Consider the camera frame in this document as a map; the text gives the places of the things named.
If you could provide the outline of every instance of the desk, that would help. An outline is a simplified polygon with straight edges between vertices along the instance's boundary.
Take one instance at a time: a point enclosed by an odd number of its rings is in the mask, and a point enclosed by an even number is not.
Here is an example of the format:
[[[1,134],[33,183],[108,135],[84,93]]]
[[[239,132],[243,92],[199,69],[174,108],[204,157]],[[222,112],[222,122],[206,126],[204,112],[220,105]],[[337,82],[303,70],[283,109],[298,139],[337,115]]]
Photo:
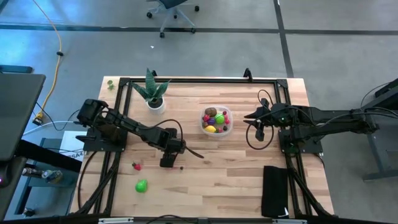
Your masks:
[[[117,86],[119,79],[120,77],[104,77],[99,93],[99,99],[106,101],[111,108],[114,106],[116,90],[108,90],[107,82],[112,80]],[[308,106],[303,79],[290,78],[287,83],[292,104]],[[275,102],[274,87],[269,84],[170,83],[165,94],[166,111],[160,116],[149,114],[144,100],[133,90],[129,117],[147,126],[165,119],[177,119],[181,122],[187,146],[205,158],[199,159],[186,152],[177,157],[173,169],[163,169],[159,167],[162,152],[129,134],[126,150],[120,160],[111,215],[158,217],[174,214],[183,217],[261,218],[263,167],[286,167],[286,162],[280,152],[277,135],[272,144],[262,151],[253,150],[246,143],[244,134],[247,124],[243,122],[243,116],[259,106],[257,93],[260,89],[267,90]],[[123,108],[124,99],[125,95],[120,108]],[[231,109],[234,129],[228,136],[213,138],[200,130],[200,111],[210,105],[225,105]],[[161,126],[178,127],[173,122]],[[250,142],[257,147],[265,145],[271,131],[265,129],[264,132],[264,142],[255,140],[254,131],[249,135]],[[83,203],[98,185],[103,157],[104,153],[97,153],[88,165],[81,188]],[[309,189],[324,208],[333,213],[322,163],[312,154],[303,154],[302,159]],[[141,163],[142,170],[134,170],[131,166],[133,162]],[[134,190],[139,179],[148,180],[149,189],[144,194]],[[300,208],[304,212],[302,193],[300,190],[297,193]],[[73,198],[71,212],[76,210],[77,194]],[[290,191],[289,213],[293,214]]]

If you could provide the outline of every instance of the potted plant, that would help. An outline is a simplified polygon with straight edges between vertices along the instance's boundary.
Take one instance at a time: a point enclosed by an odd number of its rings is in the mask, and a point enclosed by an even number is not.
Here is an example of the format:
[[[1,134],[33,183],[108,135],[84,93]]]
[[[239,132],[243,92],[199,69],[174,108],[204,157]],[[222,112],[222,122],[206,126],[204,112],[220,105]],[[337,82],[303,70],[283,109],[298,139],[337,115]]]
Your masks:
[[[148,108],[155,114],[162,114],[166,110],[166,104],[162,95],[166,92],[169,82],[156,85],[153,74],[147,68],[145,88],[132,83],[135,90],[145,99]]]

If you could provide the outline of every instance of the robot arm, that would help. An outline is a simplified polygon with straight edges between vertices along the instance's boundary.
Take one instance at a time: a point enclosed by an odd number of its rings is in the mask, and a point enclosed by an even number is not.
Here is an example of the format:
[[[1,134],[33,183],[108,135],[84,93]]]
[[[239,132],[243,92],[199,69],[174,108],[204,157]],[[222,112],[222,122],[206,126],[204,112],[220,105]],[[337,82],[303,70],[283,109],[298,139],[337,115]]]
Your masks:
[[[292,142],[346,131],[371,134],[378,130],[372,117],[362,113],[361,110],[323,111],[315,107],[292,106],[285,103],[276,103],[268,109],[267,103],[263,105],[258,107],[256,112],[245,116],[245,118],[255,119],[255,122],[244,121],[257,129],[256,138],[259,141],[264,140],[263,128],[267,126],[290,126]]]
[[[183,154],[187,148],[183,139],[177,138],[175,128],[147,127],[117,110],[108,108],[108,104],[100,100],[86,100],[77,116],[80,124],[91,127],[92,136],[77,136],[83,141],[99,141],[112,145],[120,145],[124,138],[123,130],[133,133],[148,145],[164,152],[160,160],[161,167],[173,167],[178,154]],[[203,156],[188,149],[195,156]]]

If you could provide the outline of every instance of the yellow cable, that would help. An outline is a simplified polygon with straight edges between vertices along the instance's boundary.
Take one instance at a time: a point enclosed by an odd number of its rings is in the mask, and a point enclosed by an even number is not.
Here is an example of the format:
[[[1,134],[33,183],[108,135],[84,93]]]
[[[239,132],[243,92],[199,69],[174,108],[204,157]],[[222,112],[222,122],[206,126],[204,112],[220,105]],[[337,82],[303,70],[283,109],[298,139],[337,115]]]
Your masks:
[[[37,4],[37,2],[35,0],[33,0],[33,2],[36,4],[36,6],[40,9],[40,11],[43,12],[44,16],[47,18],[47,20],[51,23],[51,26],[54,28],[55,33],[57,33],[58,36],[58,40],[60,42],[60,50],[58,52],[62,52],[62,41],[61,41],[61,36],[58,33],[57,28],[55,27],[54,23],[51,21],[51,19],[46,15],[46,13],[43,11],[43,9],[39,6],[39,4]],[[44,102],[42,104],[42,108],[44,109],[45,105],[47,104],[47,101],[49,100],[52,92],[54,91],[55,85],[57,84],[57,78],[58,78],[58,68],[60,65],[60,61],[61,61],[61,55],[58,55],[58,61],[57,61],[57,65],[55,66],[55,74],[54,74],[54,81],[52,83],[51,86],[51,90],[50,92],[47,94],[47,96],[44,99]],[[36,118],[41,119],[43,117],[43,110],[40,110],[40,112],[37,114]]]

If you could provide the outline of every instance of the chair base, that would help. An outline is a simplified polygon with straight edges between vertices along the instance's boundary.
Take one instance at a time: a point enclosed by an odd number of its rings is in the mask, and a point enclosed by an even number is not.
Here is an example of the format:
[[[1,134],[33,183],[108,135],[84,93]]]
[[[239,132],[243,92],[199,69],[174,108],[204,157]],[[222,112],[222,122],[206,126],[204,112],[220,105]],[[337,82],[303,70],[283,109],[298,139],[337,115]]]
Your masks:
[[[200,10],[200,7],[195,6],[195,12],[198,12],[199,10]],[[182,19],[187,21],[192,27],[191,28],[192,34],[194,34],[197,31],[196,25],[178,8],[178,6],[172,7],[170,9],[166,9],[165,6],[159,2],[158,7],[148,10],[147,17],[150,19],[153,17],[153,14],[157,14],[157,13],[164,12],[164,11],[166,12],[167,15],[166,15],[165,20],[163,21],[162,27],[160,28],[160,38],[165,37],[165,34],[163,31],[165,29],[166,24],[168,23],[169,20],[171,20],[172,17],[174,19],[181,17]]]

